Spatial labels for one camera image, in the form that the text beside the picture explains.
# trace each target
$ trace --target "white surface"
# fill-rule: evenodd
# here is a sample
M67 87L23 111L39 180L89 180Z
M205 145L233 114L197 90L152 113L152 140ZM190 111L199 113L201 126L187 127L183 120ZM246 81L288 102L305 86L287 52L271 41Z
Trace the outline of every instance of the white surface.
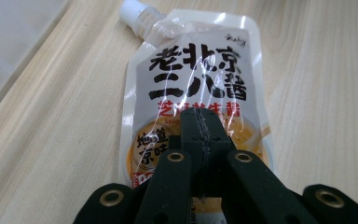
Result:
M0 0L0 91L64 8L67 0Z

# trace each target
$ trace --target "light wood surface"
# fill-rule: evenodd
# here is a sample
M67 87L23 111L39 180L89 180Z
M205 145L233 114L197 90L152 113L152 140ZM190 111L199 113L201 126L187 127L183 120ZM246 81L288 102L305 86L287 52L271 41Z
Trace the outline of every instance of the light wood surface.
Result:
M254 18L280 179L358 202L358 0L144 2ZM120 3L72 1L0 104L0 223L71 223L117 181L126 66L142 43Z

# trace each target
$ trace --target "black object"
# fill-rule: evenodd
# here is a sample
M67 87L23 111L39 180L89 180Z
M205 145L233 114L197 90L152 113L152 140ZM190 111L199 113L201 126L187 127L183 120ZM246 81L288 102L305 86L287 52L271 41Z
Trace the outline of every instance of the black object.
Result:
M358 223L358 204L337 189L293 193L252 152L236 150L211 110L181 114L153 177L136 189L97 189L75 223L190 223L191 197L221 197L227 223Z

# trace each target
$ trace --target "white cap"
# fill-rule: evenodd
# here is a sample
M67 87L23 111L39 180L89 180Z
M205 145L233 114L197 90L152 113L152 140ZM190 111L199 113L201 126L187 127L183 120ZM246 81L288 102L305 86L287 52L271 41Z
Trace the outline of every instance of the white cap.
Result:
M149 6L137 0L125 0L120 8L120 18L138 34L139 27L136 20L147 7Z

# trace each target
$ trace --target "bottle cap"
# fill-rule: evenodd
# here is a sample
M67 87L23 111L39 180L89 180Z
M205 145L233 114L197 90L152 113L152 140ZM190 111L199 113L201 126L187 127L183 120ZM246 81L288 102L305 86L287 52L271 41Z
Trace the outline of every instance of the bottle cap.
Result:
M136 20L147 7L149 6L137 0L125 0L120 8L120 18L138 34L139 27Z

